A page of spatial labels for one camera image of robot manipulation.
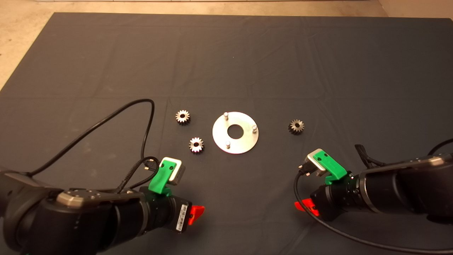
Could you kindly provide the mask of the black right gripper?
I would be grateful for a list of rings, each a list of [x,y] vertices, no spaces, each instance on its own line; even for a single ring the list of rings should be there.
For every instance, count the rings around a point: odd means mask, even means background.
[[[350,175],[330,185],[322,185],[310,194],[310,198],[294,203],[297,210],[305,212],[301,203],[324,221],[333,221],[343,213],[362,211],[357,178]]]

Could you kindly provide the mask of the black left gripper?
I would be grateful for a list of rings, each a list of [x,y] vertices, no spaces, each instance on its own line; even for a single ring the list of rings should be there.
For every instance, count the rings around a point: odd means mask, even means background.
[[[205,211],[204,206],[192,206],[186,199],[177,196],[146,194],[148,221],[145,231],[166,228],[177,233],[186,231]]]

